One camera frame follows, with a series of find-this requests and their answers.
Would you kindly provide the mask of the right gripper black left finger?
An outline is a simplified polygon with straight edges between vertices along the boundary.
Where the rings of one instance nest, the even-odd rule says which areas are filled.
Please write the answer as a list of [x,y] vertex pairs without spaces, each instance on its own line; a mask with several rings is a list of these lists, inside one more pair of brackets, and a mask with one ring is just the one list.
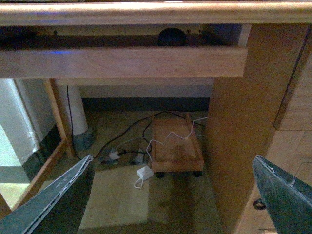
[[76,234],[95,175],[87,155],[0,221],[2,234]]

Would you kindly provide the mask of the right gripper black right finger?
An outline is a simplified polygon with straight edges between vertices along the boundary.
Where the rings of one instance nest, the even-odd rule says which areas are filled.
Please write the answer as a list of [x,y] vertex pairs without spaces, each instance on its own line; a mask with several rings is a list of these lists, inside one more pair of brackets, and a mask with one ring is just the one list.
[[312,187],[261,155],[252,162],[261,199],[279,234],[312,232]]

